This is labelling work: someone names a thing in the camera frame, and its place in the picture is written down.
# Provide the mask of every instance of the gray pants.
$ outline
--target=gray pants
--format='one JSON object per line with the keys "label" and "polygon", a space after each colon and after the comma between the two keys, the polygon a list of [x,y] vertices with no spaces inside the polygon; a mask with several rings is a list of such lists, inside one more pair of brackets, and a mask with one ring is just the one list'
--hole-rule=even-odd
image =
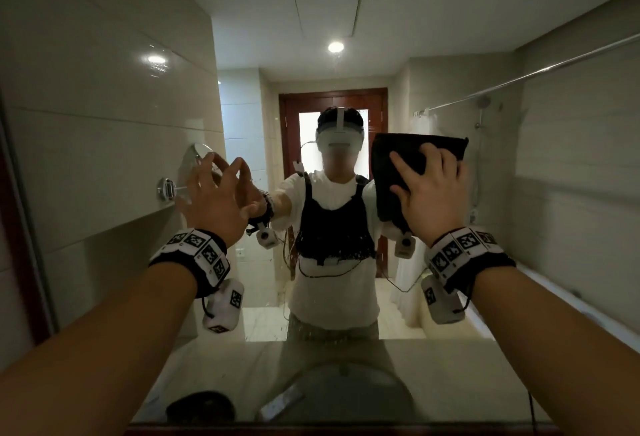
{"label": "gray pants", "polygon": [[300,321],[293,313],[289,313],[289,329],[287,341],[320,341],[334,342],[343,340],[378,340],[378,320],[368,327],[351,328],[350,330],[325,330]]}

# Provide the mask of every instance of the shower curtain rod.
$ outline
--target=shower curtain rod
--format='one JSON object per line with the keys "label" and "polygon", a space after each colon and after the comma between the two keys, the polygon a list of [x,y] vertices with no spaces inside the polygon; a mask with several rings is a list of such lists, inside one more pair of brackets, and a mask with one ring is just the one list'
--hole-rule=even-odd
{"label": "shower curtain rod", "polygon": [[527,75],[519,76],[518,78],[514,78],[514,79],[509,80],[508,82],[505,82],[503,84],[495,85],[493,87],[489,87],[488,89],[484,89],[484,90],[481,90],[481,91],[478,91],[478,92],[474,92],[473,94],[469,94],[468,96],[466,96],[466,97],[464,97],[462,99],[454,100],[453,102],[447,102],[447,103],[444,103],[444,104],[440,104],[440,105],[437,105],[436,107],[429,107],[429,108],[424,108],[422,110],[418,110],[416,112],[416,115],[417,116],[422,116],[423,114],[426,114],[430,110],[435,110],[437,108],[447,107],[449,105],[457,104],[457,103],[460,103],[460,102],[464,102],[464,101],[467,101],[467,100],[474,99],[476,97],[483,96],[485,94],[488,94],[489,92],[493,92],[494,90],[498,90],[498,89],[502,89],[503,87],[507,87],[508,85],[517,84],[518,82],[522,82],[524,80],[529,80],[530,78],[533,78],[535,76],[543,75],[544,73],[548,73],[548,72],[551,72],[551,71],[554,71],[554,70],[558,70],[560,68],[564,68],[564,67],[567,67],[569,65],[573,65],[574,63],[578,63],[578,62],[581,62],[583,60],[587,60],[587,59],[593,58],[596,55],[599,55],[599,54],[604,53],[606,51],[610,51],[610,50],[613,50],[614,48],[619,48],[620,46],[624,46],[626,44],[633,43],[633,42],[637,41],[638,39],[640,39],[640,33],[636,33],[635,35],[627,36],[626,38],[622,38],[622,39],[620,39],[618,41],[614,41],[613,43],[606,44],[604,46],[596,48],[595,50],[588,51],[587,53],[583,53],[583,54],[578,55],[576,57],[569,58],[568,60],[564,60],[562,62],[558,62],[558,63],[555,63],[553,65],[549,65],[548,67],[540,68],[540,70],[536,70],[534,72],[528,73]]}

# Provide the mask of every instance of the wrist strap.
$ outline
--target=wrist strap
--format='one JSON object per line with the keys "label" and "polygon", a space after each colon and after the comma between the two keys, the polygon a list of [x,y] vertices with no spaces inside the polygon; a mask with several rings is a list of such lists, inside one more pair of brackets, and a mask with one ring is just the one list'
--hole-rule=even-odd
{"label": "wrist strap", "polygon": [[425,253],[425,261],[448,293],[470,297],[476,276],[487,268],[515,266],[493,236],[480,227],[447,232]]}
{"label": "wrist strap", "polygon": [[227,245],[213,232],[203,229],[179,230],[150,259],[149,266],[175,262],[191,271],[198,283],[196,298],[205,298],[218,290],[231,267]]}
{"label": "wrist strap", "polygon": [[246,235],[248,236],[250,236],[253,232],[258,232],[258,230],[260,230],[260,224],[262,224],[263,229],[266,229],[269,226],[269,222],[271,222],[271,219],[273,218],[273,215],[274,215],[273,199],[271,198],[271,195],[269,195],[269,193],[266,191],[260,191],[260,192],[262,193],[262,196],[267,202],[267,211],[259,217],[254,217],[249,219],[248,223],[253,228],[246,230]]}

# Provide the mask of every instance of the hand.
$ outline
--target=hand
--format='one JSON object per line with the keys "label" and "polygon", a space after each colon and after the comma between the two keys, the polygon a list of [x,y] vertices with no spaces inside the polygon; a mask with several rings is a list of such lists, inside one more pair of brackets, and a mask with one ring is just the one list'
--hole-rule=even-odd
{"label": "hand", "polygon": [[235,193],[239,181],[236,174],[244,160],[236,158],[227,165],[219,185],[216,185],[211,175],[213,158],[213,153],[209,153],[200,165],[191,170],[187,180],[191,203],[178,196],[175,205],[184,215],[188,227],[213,232],[229,248],[240,240],[249,218],[255,216],[258,207],[251,203],[240,208],[237,204]]}
{"label": "hand", "polygon": [[391,161],[409,187],[393,185],[391,191],[400,199],[402,214],[411,231],[429,247],[450,230],[464,227],[468,206],[468,169],[446,149],[426,142],[420,151],[427,157],[424,174],[418,174],[398,153]]}
{"label": "hand", "polygon": [[[227,171],[229,165],[227,161],[223,157],[221,157],[218,153],[214,153],[213,163],[220,168],[220,171],[224,174]],[[242,164],[240,165],[240,180],[236,185],[236,202],[239,208],[244,208],[245,206],[255,204],[257,206],[257,210],[255,213],[252,213],[250,218],[259,217],[264,215],[267,211],[267,201],[262,196],[262,193],[259,189],[253,184],[251,181],[251,170],[249,169],[249,165],[246,164],[242,158]],[[221,176],[218,173],[212,173],[213,179],[216,182],[216,185],[220,184]]]}

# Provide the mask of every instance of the black cloth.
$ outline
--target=black cloth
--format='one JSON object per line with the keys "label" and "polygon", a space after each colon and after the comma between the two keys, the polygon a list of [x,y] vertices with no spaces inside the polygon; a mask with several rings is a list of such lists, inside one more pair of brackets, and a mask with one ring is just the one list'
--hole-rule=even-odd
{"label": "black cloth", "polygon": [[373,179],[376,181],[378,217],[382,222],[393,222],[403,233],[409,231],[409,226],[402,216],[400,201],[390,188],[391,185],[408,188],[396,167],[391,163],[389,153],[396,151],[406,164],[422,174],[427,160],[419,149],[425,142],[434,144],[436,148],[448,149],[458,160],[461,160],[465,156],[469,140],[426,134],[377,133],[371,147],[371,170]]}
{"label": "black cloth", "polygon": [[325,210],[314,200],[311,180],[305,173],[305,206],[300,219],[300,231],[296,237],[296,250],[302,257],[316,259],[319,266],[324,260],[335,257],[340,261],[375,258],[376,247],[367,222],[367,209],[362,191],[369,183],[364,176],[356,175],[356,193],[340,208]]}

